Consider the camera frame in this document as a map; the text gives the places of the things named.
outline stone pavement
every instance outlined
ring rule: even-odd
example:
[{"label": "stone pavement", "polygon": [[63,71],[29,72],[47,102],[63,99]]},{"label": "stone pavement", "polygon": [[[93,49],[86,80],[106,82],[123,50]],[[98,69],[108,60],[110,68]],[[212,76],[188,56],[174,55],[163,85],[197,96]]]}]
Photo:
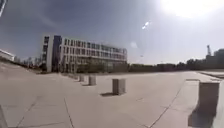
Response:
[{"label": "stone pavement", "polygon": [[[113,78],[126,78],[124,95],[114,96]],[[223,83],[217,116],[192,114],[196,72],[97,76],[88,86],[60,74],[36,75],[0,63],[0,104],[9,127],[23,128],[223,128]]]}]

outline sky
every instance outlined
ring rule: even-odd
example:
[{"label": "sky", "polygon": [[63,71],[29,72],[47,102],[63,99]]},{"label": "sky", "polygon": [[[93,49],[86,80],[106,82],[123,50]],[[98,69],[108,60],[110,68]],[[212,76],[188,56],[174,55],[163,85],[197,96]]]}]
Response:
[{"label": "sky", "polygon": [[36,57],[44,34],[128,50],[130,63],[178,63],[224,48],[222,0],[8,0],[0,49]]}]

